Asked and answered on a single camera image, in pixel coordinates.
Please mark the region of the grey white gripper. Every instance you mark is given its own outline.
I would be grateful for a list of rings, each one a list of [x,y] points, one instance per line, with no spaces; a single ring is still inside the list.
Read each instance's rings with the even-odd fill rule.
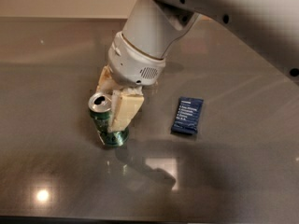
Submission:
[[[141,87],[153,85],[165,68],[165,59],[152,59],[132,47],[118,32],[108,51],[108,65],[99,77],[96,92],[112,94],[108,130],[124,131],[144,102]]]

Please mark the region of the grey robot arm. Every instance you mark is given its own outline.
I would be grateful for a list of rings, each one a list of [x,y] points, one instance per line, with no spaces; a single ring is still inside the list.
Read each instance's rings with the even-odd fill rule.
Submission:
[[[122,131],[154,84],[172,45],[207,16],[292,81],[299,71],[299,0],[136,0],[108,51],[97,89],[112,95],[108,129]]]

